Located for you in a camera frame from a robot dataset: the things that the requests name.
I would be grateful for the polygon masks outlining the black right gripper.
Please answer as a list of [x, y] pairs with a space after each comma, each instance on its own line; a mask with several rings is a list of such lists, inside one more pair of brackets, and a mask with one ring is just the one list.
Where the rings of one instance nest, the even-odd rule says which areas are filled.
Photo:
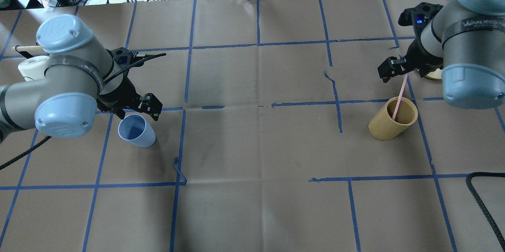
[[406, 74], [406, 70], [417, 70], [420, 75], [427, 75], [441, 67], [443, 58], [430, 54], [420, 41], [413, 41], [404, 58], [388, 57], [377, 67], [377, 71], [382, 82], [388, 83], [390, 79]]

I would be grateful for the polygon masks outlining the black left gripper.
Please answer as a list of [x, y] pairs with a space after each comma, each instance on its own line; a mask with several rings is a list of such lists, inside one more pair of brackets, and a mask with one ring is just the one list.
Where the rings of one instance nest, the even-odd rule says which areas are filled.
[[140, 96], [133, 83], [125, 76], [120, 76], [120, 83], [111, 92], [99, 95], [97, 108], [101, 112], [110, 112], [119, 119], [125, 118], [125, 109], [149, 115], [154, 121], [159, 120], [163, 104], [153, 93]]

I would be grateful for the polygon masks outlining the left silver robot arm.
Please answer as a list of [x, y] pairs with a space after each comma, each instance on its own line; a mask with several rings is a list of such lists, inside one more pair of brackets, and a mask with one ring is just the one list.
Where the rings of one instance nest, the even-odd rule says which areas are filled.
[[138, 94], [128, 78], [131, 68], [159, 54], [138, 57], [124, 47], [108, 50], [80, 18], [69, 14], [43, 22], [36, 39], [47, 53], [43, 77], [1, 86], [1, 141], [33, 128], [51, 137], [81, 137], [90, 132], [97, 110], [124, 119], [130, 109], [159, 119], [159, 99]]

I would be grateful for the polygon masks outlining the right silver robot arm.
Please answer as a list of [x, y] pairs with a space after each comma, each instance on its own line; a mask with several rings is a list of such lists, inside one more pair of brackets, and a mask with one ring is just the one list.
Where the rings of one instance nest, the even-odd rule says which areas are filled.
[[443, 99], [456, 108], [489, 109], [505, 100], [505, 0], [422, 2], [398, 19], [412, 26], [415, 40], [405, 56], [388, 57], [379, 77], [441, 70]]

